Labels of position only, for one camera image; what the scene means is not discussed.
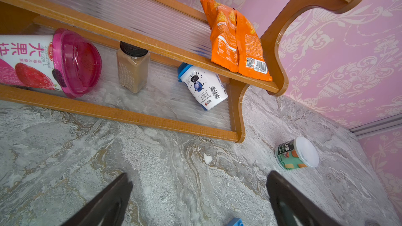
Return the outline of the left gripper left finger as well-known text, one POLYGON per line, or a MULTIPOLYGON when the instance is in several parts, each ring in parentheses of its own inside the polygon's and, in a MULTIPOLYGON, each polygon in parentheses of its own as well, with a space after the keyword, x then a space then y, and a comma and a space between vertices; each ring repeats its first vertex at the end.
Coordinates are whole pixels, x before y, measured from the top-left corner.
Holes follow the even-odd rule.
POLYGON ((120 174, 63 225, 121 226, 132 190, 128 174, 120 174))

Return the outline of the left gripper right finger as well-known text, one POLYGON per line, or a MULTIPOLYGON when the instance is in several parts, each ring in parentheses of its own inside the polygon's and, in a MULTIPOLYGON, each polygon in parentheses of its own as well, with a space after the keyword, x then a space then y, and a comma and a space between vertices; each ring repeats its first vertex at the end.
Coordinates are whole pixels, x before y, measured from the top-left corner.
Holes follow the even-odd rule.
POLYGON ((277 171, 271 171, 266 183, 270 203, 279 226, 338 226, 327 215, 277 171))

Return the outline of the light blue small lego brick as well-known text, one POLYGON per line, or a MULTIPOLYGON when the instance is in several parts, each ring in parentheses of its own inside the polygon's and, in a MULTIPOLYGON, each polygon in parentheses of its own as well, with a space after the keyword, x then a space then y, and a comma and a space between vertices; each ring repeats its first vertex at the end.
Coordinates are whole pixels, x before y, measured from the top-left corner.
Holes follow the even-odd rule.
POLYGON ((232 220, 228 222, 226 226, 244 226, 244 223, 240 218, 232 218, 232 220))

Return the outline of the small green white-lid cup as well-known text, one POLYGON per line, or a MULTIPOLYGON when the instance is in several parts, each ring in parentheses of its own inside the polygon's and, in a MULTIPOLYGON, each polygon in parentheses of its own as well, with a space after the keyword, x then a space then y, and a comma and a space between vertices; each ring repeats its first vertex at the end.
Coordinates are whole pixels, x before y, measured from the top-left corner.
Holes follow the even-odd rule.
POLYGON ((320 162, 316 147, 304 137, 277 145, 274 154, 279 166, 287 171, 316 168, 320 162))

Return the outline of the white blueberry yogurt bottle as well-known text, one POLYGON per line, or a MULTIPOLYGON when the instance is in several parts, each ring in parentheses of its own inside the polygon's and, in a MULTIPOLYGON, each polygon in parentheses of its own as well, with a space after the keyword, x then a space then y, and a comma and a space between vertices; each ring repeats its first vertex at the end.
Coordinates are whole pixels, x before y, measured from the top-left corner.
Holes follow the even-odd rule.
POLYGON ((218 74, 182 63, 178 68, 178 81, 184 83, 205 111, 209 111, 228 98, 218 74))

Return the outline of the brown spice jar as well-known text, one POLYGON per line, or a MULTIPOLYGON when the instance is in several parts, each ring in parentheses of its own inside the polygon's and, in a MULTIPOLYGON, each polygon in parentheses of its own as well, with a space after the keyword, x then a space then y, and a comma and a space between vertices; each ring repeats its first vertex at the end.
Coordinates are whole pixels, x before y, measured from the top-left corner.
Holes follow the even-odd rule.
POLYGON ((138 93, 147 82, 149 62, 148 50, 121 41, 117 51, 120 85, 138 93))

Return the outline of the pink strawberry drink cup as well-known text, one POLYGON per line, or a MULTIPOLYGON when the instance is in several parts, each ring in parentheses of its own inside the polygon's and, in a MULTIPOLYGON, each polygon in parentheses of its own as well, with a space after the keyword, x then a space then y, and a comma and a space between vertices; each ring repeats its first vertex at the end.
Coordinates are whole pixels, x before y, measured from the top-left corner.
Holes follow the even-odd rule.
POLYGON ((74 31, 1 35, 2 84, 62 91, 77 98, 96 86, 101 71, 96 47, 74 31))

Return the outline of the wooden three-tier shelf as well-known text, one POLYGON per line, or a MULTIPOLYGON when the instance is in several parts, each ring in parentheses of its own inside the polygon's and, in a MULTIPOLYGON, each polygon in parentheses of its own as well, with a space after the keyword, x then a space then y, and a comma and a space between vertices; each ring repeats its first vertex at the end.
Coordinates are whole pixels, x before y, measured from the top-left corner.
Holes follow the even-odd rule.
POLYGON ((362 0, 290 0, 262 35, 263 55, 273 77, 272 82, 264 82, 212 63, 205 15, 174 0, 1 0, 6 10, 1 15, 6 23, 1 33, 26 34, 39 26, 71 29, 112 49, 117 49, 121 41, 147 49, 152 59, 160 64, 178 67, 185 62, 217 73, 228 89, 231 128, 222 130, 197 125, 194 120, 165 119, 26 87, 2 85, 1 100, 242 143, 246 138, 242 101, 247 88, 253 85, 272 96, 281 96, 289 86, 278 48, 290 24, 313 8, 342 14, 360 2, 362 0))

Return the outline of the orange chips bag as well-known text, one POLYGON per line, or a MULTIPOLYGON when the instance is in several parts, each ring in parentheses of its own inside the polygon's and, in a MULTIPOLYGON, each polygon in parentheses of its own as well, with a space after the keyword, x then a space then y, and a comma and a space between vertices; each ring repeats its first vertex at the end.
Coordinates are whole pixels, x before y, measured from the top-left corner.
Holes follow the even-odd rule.
POLYGON ((215 0, 200 3, 211 30, 212 62, 249 78, 273 81, 251 22, 239 11, 215 0))

